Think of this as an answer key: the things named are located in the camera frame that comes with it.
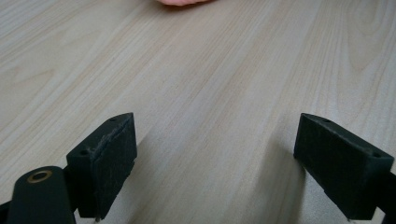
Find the wooden table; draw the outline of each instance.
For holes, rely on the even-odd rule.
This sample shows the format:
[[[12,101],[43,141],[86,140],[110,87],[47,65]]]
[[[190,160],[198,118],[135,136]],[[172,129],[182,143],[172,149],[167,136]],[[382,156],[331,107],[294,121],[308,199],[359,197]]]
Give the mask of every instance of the wooden table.
[[[136,165],[102,223],[348,223],[293,159],[297,125],[316,114],[396,156],[395,15],[393,0],[3,0],[0,202],[134,112]]]

